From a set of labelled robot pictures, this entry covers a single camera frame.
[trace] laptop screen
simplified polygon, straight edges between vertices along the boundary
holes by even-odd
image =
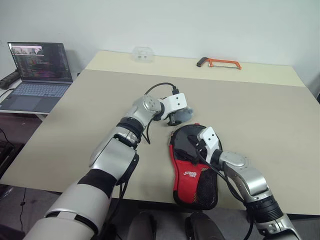
[[[8,42],[22,80],[72,82],[62,43]]]

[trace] white wall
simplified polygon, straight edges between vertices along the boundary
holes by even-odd
[[[98,50],[292,65],[320,90],[319,0],[0,0],[0,77],[8,41],[62,42],[80,71]]]

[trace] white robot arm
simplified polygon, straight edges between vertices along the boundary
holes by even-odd
[[[206,159],[200,156],[202,161],[218,171],[223,171],[227,179],[232,179],[243,198],[247,212],[253,217],[256,228],[266,240],[301,240],[287,214],[281,211],[266,179],[246,157],[222,151],[212,127],[203,129],[197,139],[198,153],[204,148],[207,150]]]
[[[164,120],[187,107],[183,93],[164,99],[144,95],[94,150],[89,172],[73,183],[36,222],[25,240],[90,240],[107,217],[116,185],[129,180],[138,164],[136,147],[152,120]]]

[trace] cable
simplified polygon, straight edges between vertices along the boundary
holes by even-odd
[[[156,87],[158,87],[158,86],[161,86],[161,85],[170,85],[170,86],[172,86],[172,88],[173,88],[174,91],[178,90],[177,87],[176,87],[175,85],[173,85],[172,83],[170,83],[170,82],[161,82],[161,83],[158,83],[158,84],[150,87],[150,88],[145,92],[144,95],[147,95],[152,89],[154,89],[154,88],[156,88]]]
[[[11,90],[14,90],[15,88],[10,88],[10,89],[8,89],[7,91],[5,91],[4,93],[2,93],[1,95],[0,95],[0,98],[3,96],[3,95],[5,95],[7,92],[9,92],[9,91],[11,91]]]
[[[250,217],[250,227],[243,240],[248,240],[254,228],[254,217],[247,211]]]
[[[232,184],[229,182],[229,179],[227,177],[227,175],[224,173],[224,175],[215,167],[213,167],[211,164],[209,164],[203,156],[201,156],[200,152],[198,149],[195,150],[198,157],[200,158],[201,162],[205,165],[207,165],[210,169],[212,169],[213,171],[216,172],[216,174],[218,174],[225,182],[226,185],[228,186],[231,194],[234,196],[235,199],[237,199],[238,201],[244,203],[245,201],[241,198],[241,196],[239,196],[239,194],[237,193],[237,191],[235,190],[234,186],[232,186]]]
[[[0,131],[3,133],[4,138],[5,138],[5,140],[7,141],[7,143],[10,144],[10,145],[13,147],[13,151],[16,152],[16,147],[15,147],[15,145],[13,145],[12,142],[10,142],[10,141],[8,140],[5,131],[4,131],[2,128],[0,128]]]
[[[111,213],[109,219],[107,220],[109,223],[112,221],[112,219],[117,215],[118,211],[119,211],[119,204],[121,202],[121,200],[124,198],[125,196],[125,193],[126,193],[126,190],[127,190],[127,186],[128,186],[128,181],[126,181],[124,183],[124,187],[123,187],[123,184],[121,183],[120,184],[120,191],[119,191],[119,199],[118,201],[116,202],[116,205],[114,207],[114,210],[113,212]]]
[[[150,137],[149,137],[149,127],[150,127],[151,122],[152,122],[154,119],[155,119],[155,118],[152,118],[152,119],[149,121],[148,125],[146,126],[146,136],[142,133],[142,136],[144,137],[144,139],[146,140],[146,142],[147,142],[148,144],[151,144],[151,142],[150,142]]]
[[[24,188],[24,194],[23,194],[23,199],[22,199],[22,202],[20,203],[20,206],[22,207],[21,208],[21,213],[20,213],[20,223],[21,223],[21,232],[23,232],[23,229],[24,229],[24,225],[22,223],[22,219],[21,219],[21,216],[22,216],[22,213],[24,212],[24,205],[26,204],[25,202],[25,198],[26,198],[26,188]]]
[[[122,238],[120,237],[120,235],[118,233],[115,234],[120,240],[122,240]]]

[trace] table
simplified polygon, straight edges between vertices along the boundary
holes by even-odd
[[[224,150],[251,159],[281,209],[320,214],[320,107],[290,66],[240,63],[242,70],[196,67],[197,59],[156,56],[138,63],[127,53],[100,51],[36,130],[0,183],[63,192],[88,170],[89,158],[132,102],[150,86],[172,82],[194,109],[190,123],[212,126]],[[155,88],[155,97],[171,94]],[[151,145],[126,199],[174,203],[174,170],[165,121],[150,126]],[[218,181],[218,206],[243,209]],[[115,189],[113,196],[118,195]]]

